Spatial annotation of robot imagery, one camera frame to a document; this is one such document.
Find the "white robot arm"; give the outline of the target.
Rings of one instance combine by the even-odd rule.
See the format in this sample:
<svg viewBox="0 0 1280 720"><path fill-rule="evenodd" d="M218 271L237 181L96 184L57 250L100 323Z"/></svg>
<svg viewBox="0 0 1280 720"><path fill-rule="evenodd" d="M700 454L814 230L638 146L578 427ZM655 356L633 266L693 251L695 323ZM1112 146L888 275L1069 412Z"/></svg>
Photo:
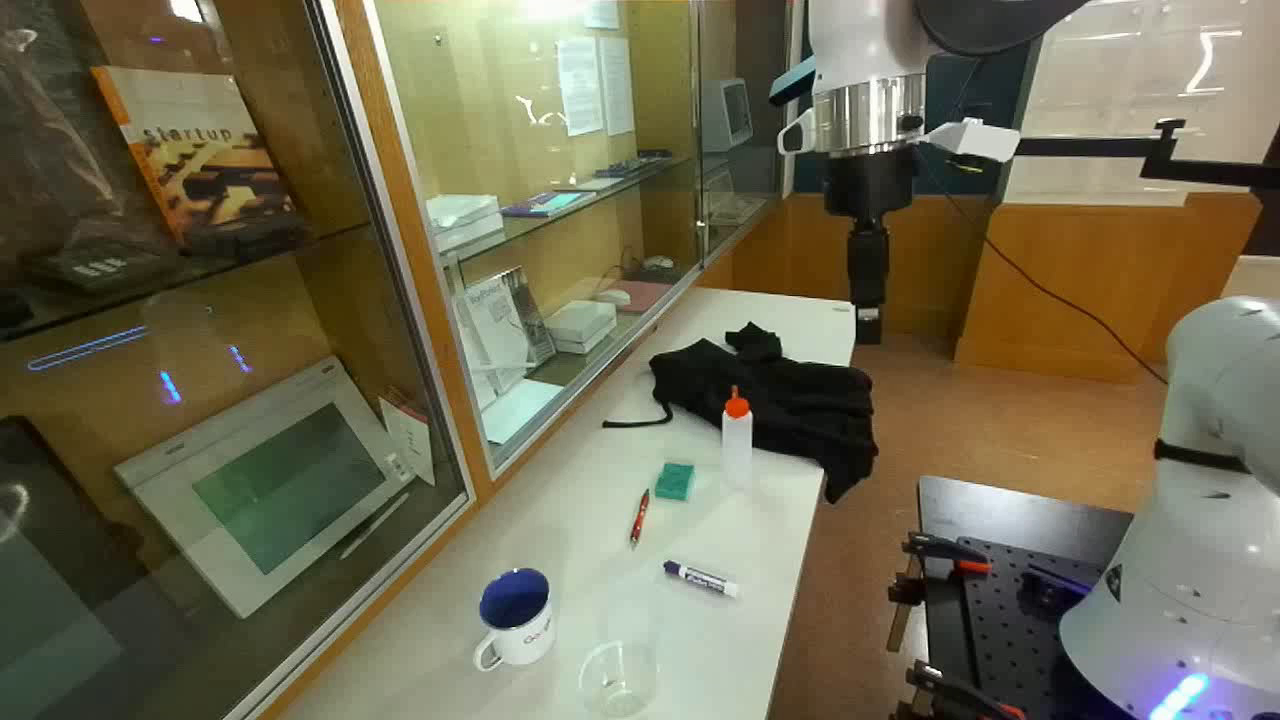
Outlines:
<svg viewBox="0 0 1280 720"><path fill-rule="evenodd" d="M1037 146L926 116L929 59L1040 39L1083 0L806 0L810 55L774 84L802 116L785 158L829 162L823 206L853 226L853 306L883 306L883 216L917 152L1009 166ZM1223 295L1169 337L1157 480L1100 579L1061 618L1074 667L1131 720L1280 720L1280 306Z"/></svg>

